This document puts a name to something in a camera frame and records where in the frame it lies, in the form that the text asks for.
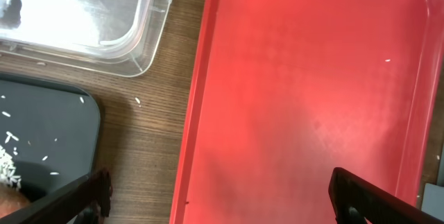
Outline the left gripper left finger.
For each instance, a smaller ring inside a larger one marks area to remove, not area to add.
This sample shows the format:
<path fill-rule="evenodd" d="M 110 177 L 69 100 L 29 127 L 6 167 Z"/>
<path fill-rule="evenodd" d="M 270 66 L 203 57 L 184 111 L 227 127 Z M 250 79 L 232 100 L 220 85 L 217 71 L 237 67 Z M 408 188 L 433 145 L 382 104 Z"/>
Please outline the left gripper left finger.
<path fill-rule="evenodd" d="M 64 187 L 1 218 L 1 223 L 102 223 L 110 215 L 112 183 L 107 169 L 85 174 Z"/>

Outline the red serving tray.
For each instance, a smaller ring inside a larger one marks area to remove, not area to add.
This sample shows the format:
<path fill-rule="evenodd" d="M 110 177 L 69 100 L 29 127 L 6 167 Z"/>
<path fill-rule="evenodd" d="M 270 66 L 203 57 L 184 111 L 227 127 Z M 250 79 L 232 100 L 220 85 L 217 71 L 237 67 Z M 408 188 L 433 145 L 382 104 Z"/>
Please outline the red serving tray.
<path fill-rule="evenodd" d="M 333 223 L 342 167 L 415 205 L 443 0 L 205 0 L 172 223 Z"/>

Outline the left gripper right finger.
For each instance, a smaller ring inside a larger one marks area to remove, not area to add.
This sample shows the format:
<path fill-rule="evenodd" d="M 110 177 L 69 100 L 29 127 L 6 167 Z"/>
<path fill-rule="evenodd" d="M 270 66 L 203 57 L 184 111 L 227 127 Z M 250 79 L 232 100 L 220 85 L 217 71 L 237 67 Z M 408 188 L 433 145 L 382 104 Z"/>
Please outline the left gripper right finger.
<path fill-rule="evenodd" d="M 334 168 L 328 193 L 337 224 L 443 224 L 341 167 Z"/>

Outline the orange carrot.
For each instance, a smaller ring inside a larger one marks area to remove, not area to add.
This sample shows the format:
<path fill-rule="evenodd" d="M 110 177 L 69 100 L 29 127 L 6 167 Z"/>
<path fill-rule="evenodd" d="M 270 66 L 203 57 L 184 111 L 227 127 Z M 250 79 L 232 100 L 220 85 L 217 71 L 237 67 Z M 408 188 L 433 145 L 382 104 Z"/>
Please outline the orange carrot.
<path fill-rule="evenodd" d="M 30 205 L 30 201 L 20 192 L 1 185 L 0 190 L 0 218 L 21 210 Z"/>

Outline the clear plastic bin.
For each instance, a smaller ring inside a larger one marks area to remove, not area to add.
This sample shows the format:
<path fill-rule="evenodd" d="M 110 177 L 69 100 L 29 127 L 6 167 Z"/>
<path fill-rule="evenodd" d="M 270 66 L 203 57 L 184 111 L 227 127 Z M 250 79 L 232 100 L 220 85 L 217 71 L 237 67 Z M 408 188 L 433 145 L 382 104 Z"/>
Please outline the clear plastic bin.
<path fill-rule="evenodd" d="M 135 77 L 152 65 L 173 0 L 12 0 L 1 52 Z"/>

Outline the grey dishwasher rack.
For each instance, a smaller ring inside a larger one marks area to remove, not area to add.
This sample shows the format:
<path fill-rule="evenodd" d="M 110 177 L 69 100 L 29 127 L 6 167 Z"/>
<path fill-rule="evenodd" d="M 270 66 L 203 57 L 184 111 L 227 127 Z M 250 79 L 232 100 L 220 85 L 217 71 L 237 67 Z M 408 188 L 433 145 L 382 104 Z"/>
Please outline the grey dishwasher rack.
<path fill-rule="evenodd" d="M 443 208 L 443 160 L 441 160 L 436 184 L 425 185 L 421 210 L 443 221 Z"/>

